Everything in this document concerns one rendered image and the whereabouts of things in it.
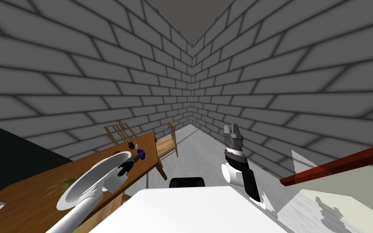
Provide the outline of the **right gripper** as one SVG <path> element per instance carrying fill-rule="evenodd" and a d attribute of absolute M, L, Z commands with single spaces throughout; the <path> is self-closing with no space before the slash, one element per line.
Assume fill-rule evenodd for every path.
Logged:
<path fill-rule="evenodd" d="M 225 144 L 235 147 L 243 147 L 243 135 L 240 133 L 238 124 L 231 124 L 231 132 L 229 127 L 225 125 L 223 137 Z"/>

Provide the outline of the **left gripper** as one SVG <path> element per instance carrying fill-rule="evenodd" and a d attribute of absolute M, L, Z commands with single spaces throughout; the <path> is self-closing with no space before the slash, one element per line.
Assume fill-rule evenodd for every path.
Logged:
<path fill-rule="evenodd" d="M 132 169 L 134 163 L 137 162 L 141 157 L 142 157 L 142 154 L 137 154 L 135 156 L 130 157 L 129 160 L 122 163 L 118 167 L 118 170 L 119 170 L 118 176 L 122 177 L 123 175 L 126 175 L 126 173 L 128 173 Z"/>

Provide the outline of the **wooden slat-back chair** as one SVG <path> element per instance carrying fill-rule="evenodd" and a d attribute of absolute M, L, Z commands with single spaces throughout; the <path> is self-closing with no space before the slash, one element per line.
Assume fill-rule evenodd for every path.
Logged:
<path fill-rule="evenodd" d="M 110 136 L 112 142 L 115 145 L 118 145 L 119 142 L 118 142 L 118 139 L 116 139 L 113 133 L 111 132 L 111 129 L 114 130 L 114 132 L 120 137 L 120 139 L 123 142 L 130 141 L 131 139 L 137 137 L 135 132 L 131 129 L 131 127 L 128 126 L 127 123 L 107 125 L 107 126 L 104 126 L 104 129 L 106 130 L 108 136 Z"/>
<path fill-rule="evenodd" d="M 174 152 L 176 153 L 176 156 L 179 157 L 176 143 L 175 127 L 171 121 L 169 122 L 169 126 L 171 133 L 170 136 L 156 141 L 157 156 L 159 160 L 165 159 Z"/>

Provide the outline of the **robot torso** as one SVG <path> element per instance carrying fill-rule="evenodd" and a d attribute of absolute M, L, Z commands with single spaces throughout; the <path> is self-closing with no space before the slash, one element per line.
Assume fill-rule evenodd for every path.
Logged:
<path fill-rule="evenodd" d="M 89 233 L 287 233 L 231 186 L 144 189 Z"/>

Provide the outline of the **green leafy plant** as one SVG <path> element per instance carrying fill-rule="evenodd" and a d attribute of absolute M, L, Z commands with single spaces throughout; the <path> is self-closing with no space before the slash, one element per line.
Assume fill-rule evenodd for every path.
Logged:
<path fill-rule="evenodd" d="M 51 193 L 55 193 L 55 195 L 64 193 L 66 190 L 68 190 L 72 184 L 74 184 L 85 172 L 78 173 L 75 178 L 68 178 L 62 180 L 60 183 L 55 184 L 48 189 L 50 189 L 50 193 L 48 193 L 46 196 L 48 196 Z"/>

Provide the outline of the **long red bar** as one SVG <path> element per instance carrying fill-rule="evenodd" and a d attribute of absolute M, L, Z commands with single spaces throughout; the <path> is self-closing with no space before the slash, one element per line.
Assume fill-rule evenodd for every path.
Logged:
<path fill-rule="evenodd" d="M 280 183 L 284 186 L 295 185 L 369 165 L 373 165 L 373 147 L 280 179 Z"/>

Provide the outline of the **brown wooden table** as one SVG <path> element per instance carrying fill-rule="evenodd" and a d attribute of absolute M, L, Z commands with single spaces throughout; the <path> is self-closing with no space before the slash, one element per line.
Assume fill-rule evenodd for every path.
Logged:
<path fill-rule="evenodd" d="M 92 215 L 154 168 L 160 172 L 164 180 L 167 179 L 157 157 L 153 131 L 134 138 L 133 142 L 146 152 L 145 160 L 139 161 L 133 166 L 127 175 L 127 181 L 116 193 L 106 192 L 104 194 Z M 123 151 L 127 148 L 127 143 L 115 145 L 14 183 L 1 190 L 0 202 L 3 202 L 4 206 L 0 210 L 0 233 L 45 233 L 67 214 L 67 211 L 57 210 L 56 205 L 60 196 L 55 195 L 50 187 L 61 180 L 74 178 L 78 173 L 87 172 L 97 162 L 111 156 L 113 152 Z"/>

